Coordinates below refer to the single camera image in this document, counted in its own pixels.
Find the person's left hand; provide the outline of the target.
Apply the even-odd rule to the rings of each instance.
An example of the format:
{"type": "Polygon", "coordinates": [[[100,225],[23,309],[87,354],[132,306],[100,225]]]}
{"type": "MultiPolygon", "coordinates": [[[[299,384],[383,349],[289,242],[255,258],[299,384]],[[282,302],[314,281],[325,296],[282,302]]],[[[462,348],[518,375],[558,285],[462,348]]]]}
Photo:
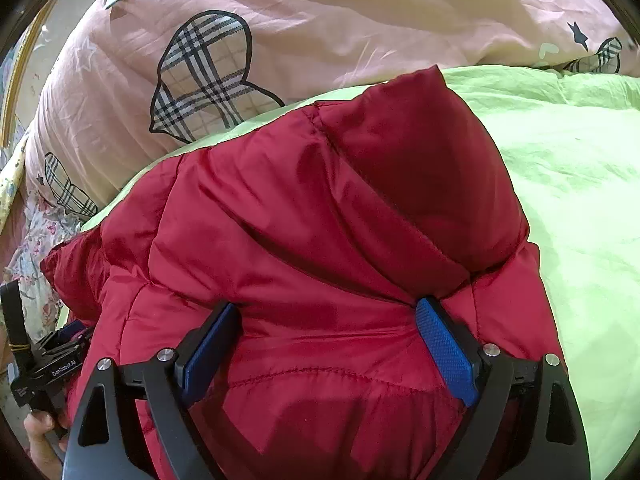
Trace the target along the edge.
{"type": "Polygon", "coordinates": [[[59,410],[56,416],[52,416],[48,412],[32,410],[23,422],[29,443],[28,454],[32,462],[47,479],[60,480],[63,462],[47,440],[47,434],[54,429],[55,424],[64,429],[70,428],[66,411],[59,410]]]}

